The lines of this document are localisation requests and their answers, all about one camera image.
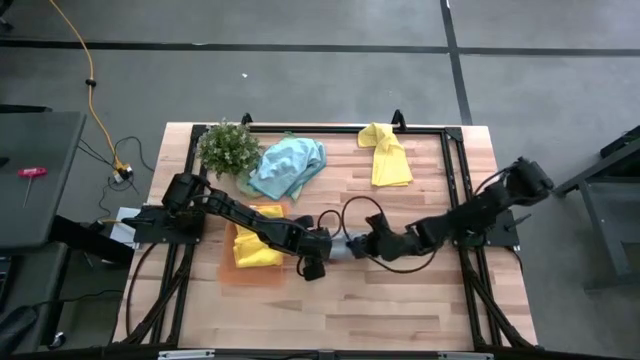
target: green plant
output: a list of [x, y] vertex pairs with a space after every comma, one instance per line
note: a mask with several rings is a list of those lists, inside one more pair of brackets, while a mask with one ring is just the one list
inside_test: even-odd
[[244, 125], [222, 122], [200, 137], [198, 156], [202, 165], [222, 174], [238, 175], [253, 170], [260, 160], [260, 143]]

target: wooden table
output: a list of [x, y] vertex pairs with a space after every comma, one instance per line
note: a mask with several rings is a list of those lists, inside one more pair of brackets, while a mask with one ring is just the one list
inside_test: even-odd
[[[184, 169], [191, 123], [169, 123], [164, 134], [149, 203], [160, 200], [175, 173]], [[474, 186], [496, 171], [489, 130], [462, 127]], [[324, 210], [340, 210], [356, 195], [375, 198], [395, 231], [405, 224], [449, 207], [448, 188], [439, 138], [399, 135], [414, 181], [407, 187], [371, 186], [373, 149], [360, 149], [353, 134], [309, 134], [326, 145], [327, 167], [306, 184], [291, 218]], [[270, 145], [282, 134], [259, 134]], [[455, 147], [451, 146], [454, 159]], [[459, 176], [458, 162], [454, 161]], [[200, 167], [196, 160], [194, 169]], [[246, 199], [232, 181], [212, 186], [238, 200]], [[364, 217], [376, 212], [366, 201], [349, 206], [345, 219], [349, 230], [367, 230]], [[333, 232], [337, 221], [326, 218]], [[295, 258], [285, 260], [286, 282], [281, 287], [232, 286], [216, 281], [225, 220], [209, 216], [203, 241], [197, 246], [185, 303], [180, 347], [358, 349], [358, 350], [471, 350], [469, 319], [456, 251], [449, 245], [433, 263], [413, 274], [394, 274], [369, 260], [327, 266], [325, 278], [305, 282], [295, 271]], [[143, 264], [132, 295], [131, 319], [135, 326], [158, 296], [167, 246], [158, 246]], [[494, 297], [514, 326], [535, 343], [535, 332], [518, 262], [500, 248], [487, 248]], [[142, 251], [131, 266], [135, 268]], [[394, 261], [395, 268], [413, 268], [426, 257]], [[124, 338], [124, 301], [114, 340]], [[478, 306], [483, 335], [489, 339], [484, 307]], [[163, 339], [170, 328], [173, 305], [165, 318]]]

